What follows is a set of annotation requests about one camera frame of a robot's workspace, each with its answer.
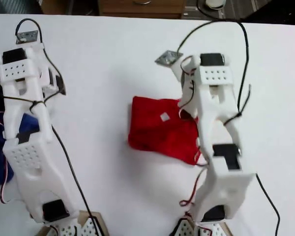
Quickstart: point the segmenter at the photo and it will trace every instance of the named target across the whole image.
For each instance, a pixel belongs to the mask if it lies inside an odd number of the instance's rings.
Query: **black cable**
[[[280,221],[281,221],[281,217],[280,217],[279,211],[276,209],[276,207],[275,207],[275,205],[273,204],[271,198],[269,197],[269,195],[268,195],[268,193],[266,192],[264,186],[262,185],[261,180],[260,180],[258,174],[256,174],[256,177],[257,177],[258,183],[259,183],[259,185],[260,185],[260,188],[261,188],[262,191],[264,192],[266,198],[269,200],[271,206],[273,207],[273,209],[274,209],[274,211],[275,211],[275,213],[276,213],[276,215],[277,215],[277,225],[276,225],[276,230],[275,230],[275,236],[277,236],[277,233],[278,233],[278,231],[279,231]]]
[[[76,175],[75,175],[75,172],[74,172],[74,170],[73,170],[73,167],[72,167],[72,164],[71,164],[71,161],[70,161],[70,158],[69,158],[68,152],[67,152],[67,150],[65,149],[65,146],[64,146],[64,144],[63,144],[63,142],[62,142],[60,136],[59,136],[58,133],[56,132],[54,126],[52,126],[52,129],[53,129],[53,132],[54,132],[56,138],[58,139],[58,141],[59,141],[59,143],[60,143],[60,145],[61,145],[61,147],[62,147],[62,149],[63,149],[63,152],[64,152],[64,154],[65,154],[65,157],[67,158],[67,161],[68,161],[68,164],[69,164],[69,167],[70,167],[71,173],[72,173],[72,175],[73,175],[74,181],[75,181],[76,185],[78,186],[78,189],[79,189],[79,191],[80,191],[81,197],[82,197],[82,199],[83,199],[83,201],[84,201],[84,204],[85,204],[85,206],[86,206],[86,208],[87,208],[87,210],[88,210],[88,214],[89,214],[89,216],[90,216],[90,218],[91,218],[91,220],[92,220],[92,223],[93,223],[93,225],[94,225],[94,228],[95,228],[95,235],[99,235],[99,234],[98,234],[98,231],[97,231],[97,227],[96,227],[95,221],[94,221],[94,218],[93,218],[93,216],[92,216],[92,213],[91,213],[91,211],[90,211],[90,209],[89,209],[88,203],[87,203],[87,201],[86,201],[86,199],[85,199],[84,193],[83,193],[83,191],[82,191],[82,189],[81,189],[81,187],[80,187],[80,184],[79,184],[79,182],[78,182],[78,179],[77,179],[77,177],[76,177]]]
[[[35,21],[35,20],[31,19],[31,18],[25,18],[25,19],[21,20],[21,21],[17,24],[16,29],[15,29],[15,36],[18,38],[18,40],[21,41],[20,38],[18,37],[18,32],[19,32],[19,29],[20,29],[21,25],[22,25],[23,22],[25,22],[25,21],[31,21],[31,22],[33,22],[33,23],[37,26],[38,31],[39,31],[39,40],[40,40],[41,43],[43,43],[43,35],[42,35],[42,32],[41,32],[41,28],[40,28],[40,26],[39,26],[39,23],[37,23],[37,21]],[[62,87],[60,90],[58,90],[57,92],[55,92],[55,93],[51,94],[50,96],[48,96],[47,98],[45,98],[45,102],[47,102],[50,98],[56,96],[56,95],[59,94],[59,93],[62,93],[62,92],[65,90],[65,86],[64,86],[64,82],[63,82],[63,77],[62,77],[62,75],[61,75],[59,69],[58,69],[58,68],[55,66],[55,64],[50,60],[50,58],[49,58],[49,56],[47,55],[47,52],[46,52],[46,50],[45,50],[45,47],[44,47],[44,49],[43,49],[43,52],[44,52],[45,57],[46,57],[46,59],[48,60],[48,62],[54,67],[54,69],[56,70],[56,72],[59,74],[59,77],[60,77],[60,79],[62,80],[62,84],[63,84],[63,87]]]
[[[242,89],[243,89],[243,85],[244,85],[244,82],[245,82],[247,67],[248,67],[248,63],[249,63],[249,43],[248,43],[248,36],[247,36],[247,31],[245,29],[245,26],[241,22],[239,22],[237,20],[233,20],[233,19],[218,19],[218,20],[213,20],[213,21],[206,22],[206,23],[204,23],[204,24],[202,24],[202,25],[194,28],[190,33],[188,33],[188,35],[183,39],[183,41],[179,45],[179,47],[177,49],[177,55],[178,55],[179,50],[181,49],[181,47],[186,42],[186,40],[190,37],[190,35],[192,35],[198,29],[200,29],[200,28],[202,28],[204,26],[207,26],[207,25],[216,23],[216,22],[234,22],[234,23],[237,23],[240,26],[240,28],[242,29],[242,32],[244,34],[245,45],[246,45],[246,63],[245,63],[244,71],[243,71],[243,74],[242,74],[241,84],[240,84],[239,93],[238,93],[237,109],[238,109],[238,113],[239,113],[239,111],[240,111],[240,109],[239,109],[239,107],[240,107],[240,99],[241,99]]]
[[[246,97],[246,100],[245,100],[244,105],[242,106],[241,110],[240,110],[235,116],[233,116],[233,117],[229,118],[227,121],[225,121],[225,122],[223,123],[224,126],[226,126],[226,125],[227,125],[229,122],[231,122],[233,119],[242,116],[242,112],[244,111],[244,109],[245,109],[245,107],[246,107],[246,105],[247,105],[247,103],[248,103],[248,100],[249,100],[249,97],[250,97],[250,93],[251,93],[251,85],[249,85],[248,95],[247,95],[247,97]]]
[[[54,231],[56,231],[57,236],[59,236],[59,232],[55,226],[51,225],[49,227],[52,228]]]
[[[193,96],[195,95],[195,82],[192,80],[191,81],[191,83],[192,83],[192,94],[191,94],[191,97],[190,97],[190,99],[185,103],[185,104],[183,104],[181,107],[180,107],[180,109],[182,109],[183,107],[185,107],[185,106],[187,106],[191,101],[192,101],[192,98],[193,98]]]

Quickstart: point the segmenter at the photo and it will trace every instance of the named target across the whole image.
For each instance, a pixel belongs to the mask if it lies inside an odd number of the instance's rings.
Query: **white plastic part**
[[[174,236],[227,236],[219,224],[209,224],[203,227],[205,229],[197,225],[193,227],[187,219],[183,219]]]
[[[3,64],[0,56],[0,84],[3,95],[43,101],[41,76],[46,72],[46,64],[38,64],[33,47],[25,50],[27,59]],[[32,108],[37,118],[39,131],[32,133],[27,142],[17,138],[24,113],[29,112],[31,102],[4,99],[4,143],[3,153],[10,163],[18,182],[21,196],[33,219],[45,222],[42,205],[61,199],[70,218],[79,214],[76,197],[62,172],[57,168],[52,153],[49,153],[54,139],[49,112],[43,103]]]
[[[188,102],[184,109],[194,118],[198,115],[200,148],[209,163],[206,179],[197,190],[195,204],[190,209],[193,219],[198,224],[203,224],[201,221],[204,214],[215,206],[224,206],[225,219],[233,218],[245,199],[247,187],[255,173],[250,169],[245,158],[246,144],[240,138],[240,118],[232,120],[225,126],[233,144],[240,148],[241,155],[237,158],[240,169],[229,170],[224,157],[213,157],[214,143],[211,142],[211,132],[215,121],[220,120],[224,123],[238,113],[230,68],[200,66],[199,56],[193,56],[184,66],[185,71],[193,68],[195,69],[193,75],[185,74],[180,105]],[[225,74],[226,79],[213,79],[213,76],[218,74]],[[189,88],[192,81],[194,83],[193,97],[192,90]]]
[[[200,66],[203,85],[232,85],[233,78],[228,66]]]

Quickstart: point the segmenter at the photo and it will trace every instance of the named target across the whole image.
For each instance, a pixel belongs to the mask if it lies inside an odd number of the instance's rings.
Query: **red wire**
[[[191,201],[192,201],[192,199],[193,199],[193,196],[194,196],[195,193],[196,193],[197,183],[198,183],[198,180],[199,180],[199,177],[200,177],[201,173],[202,173],[202,172],[200,172],[200,173],[198,174],[197,178],[196,178],[196,181],[195,181],[195,184],[193,185],[193,190],[192,190],[192,193],[191,193],[191,196],[190,196],[189,200],[181,200],[181,201],[179,202],[179,205],[180,205],[181,207],[185,207],[185,206],[189,205],[190,203],[191,203],[191,204],[194,204],[194,203],[192,203]]]

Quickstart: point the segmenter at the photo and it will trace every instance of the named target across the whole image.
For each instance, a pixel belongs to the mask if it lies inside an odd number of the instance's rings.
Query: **drawer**
[[[184,0],[100,0],[105,13],[169,13],[181,14]]]
[[[152,14],[152,13],[104,13],[103,16],[114,17],[135,17],[135,18],[159,18],[159,19],[180,19],[181,14]]]

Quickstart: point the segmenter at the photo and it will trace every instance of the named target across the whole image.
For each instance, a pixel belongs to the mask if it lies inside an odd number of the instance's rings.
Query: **red cloth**
[[[178,100],[135,96],[128,142],[134,149],[159,152],[195,165],[200,156],[196,146],[197,125],[190,117],[179,118],[177,103]],[[164,113],[169,120],[162,120]]]

